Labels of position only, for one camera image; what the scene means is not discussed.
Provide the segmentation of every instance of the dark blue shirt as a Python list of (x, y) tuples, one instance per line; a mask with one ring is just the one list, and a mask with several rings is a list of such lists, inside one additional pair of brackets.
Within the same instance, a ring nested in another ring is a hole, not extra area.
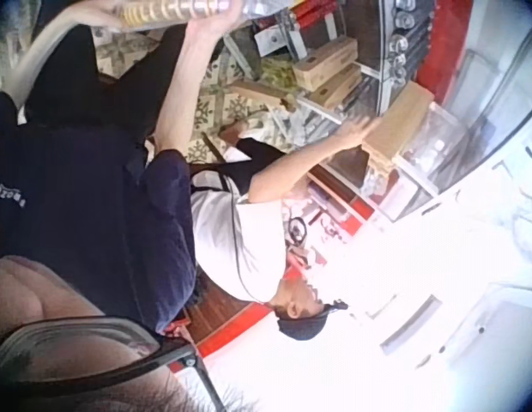
[(0, 258), (41, 262), (106, 315), (162, 331), (195, 284), (190, 176), (115, 127), (16, 125), (0, 93)]

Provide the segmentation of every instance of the hand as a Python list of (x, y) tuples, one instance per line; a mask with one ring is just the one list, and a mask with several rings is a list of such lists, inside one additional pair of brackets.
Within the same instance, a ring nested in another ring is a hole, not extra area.
[(90, 27), (121, 28), (123, 23), (114, 15), (123, 0), (83, 0), (69, 6), (63, 13), (75, 24)]
[(230, 9), (218, 15), (190, 20), (186, 28), (186, 38), (211, 40), (216, 44), (225, 33), (241, 24), (244, 5), (244, 0), (232, 0)]
[(346, 121), (341, 128), (329, 138), (338, 151), (348, 150), (360, 146), (380, 124), (380, 118), (371, 119), (367, 116), (355, 120)]

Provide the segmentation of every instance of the black cap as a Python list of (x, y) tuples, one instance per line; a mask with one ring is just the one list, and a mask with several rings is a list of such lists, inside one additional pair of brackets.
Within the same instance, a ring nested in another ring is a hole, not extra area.
[(323, 311), (311, 318), (277, 319), (280, 332), (296, 339), (297, 341), (309, 341), (316, 336), (325, 326), (327, 317), (339, 310), (348, 309), (348, 305), (337, 301), (333, 305), (325, 305)]

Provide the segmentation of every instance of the wooden floor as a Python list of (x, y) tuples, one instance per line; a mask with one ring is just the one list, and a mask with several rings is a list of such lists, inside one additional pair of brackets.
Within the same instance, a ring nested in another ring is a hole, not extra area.
[(206, 293), (200, 303), (187, 306), (191, 323), (187, 326), (194, 342), (199, 344), (226, 322), (245, 309), (250, 302), (237, 300), (203, 276)]

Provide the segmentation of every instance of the plastic bottle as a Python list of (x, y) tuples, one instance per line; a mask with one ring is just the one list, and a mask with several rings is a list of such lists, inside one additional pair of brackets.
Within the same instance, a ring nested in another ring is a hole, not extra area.
[[(128, 0), (119, 5), (117, 14), (124, 22), (124, 31), (149, 30), (216, 15), (228, 10), (231, 1)], [(291, 0), (246, 0), (243, 16), (249, 19), (265, 17), (292, 4)]]

